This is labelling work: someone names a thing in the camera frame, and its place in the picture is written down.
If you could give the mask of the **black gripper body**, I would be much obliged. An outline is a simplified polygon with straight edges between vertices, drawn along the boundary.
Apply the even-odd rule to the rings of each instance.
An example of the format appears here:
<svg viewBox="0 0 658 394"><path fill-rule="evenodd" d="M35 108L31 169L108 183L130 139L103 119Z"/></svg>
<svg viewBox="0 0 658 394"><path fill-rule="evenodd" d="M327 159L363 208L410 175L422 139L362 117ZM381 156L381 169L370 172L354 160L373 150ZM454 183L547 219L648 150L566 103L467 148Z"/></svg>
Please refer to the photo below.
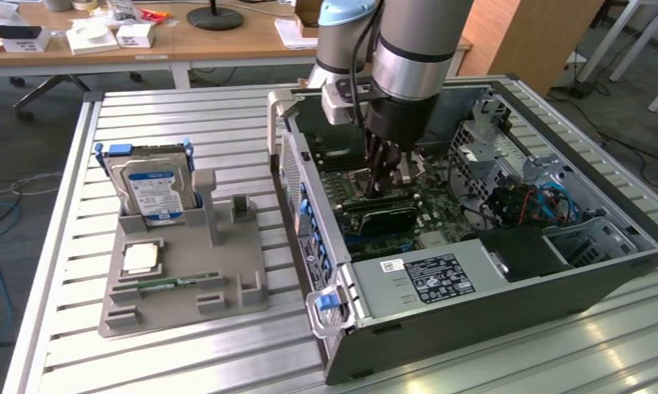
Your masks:
<svg viewBox="0 0 658 394"><path fill-rule="evenodd" d="M382 98L369 105L367 130L399 146L413 146L423 137L437 105L437 96L421 101Z"/></svg>

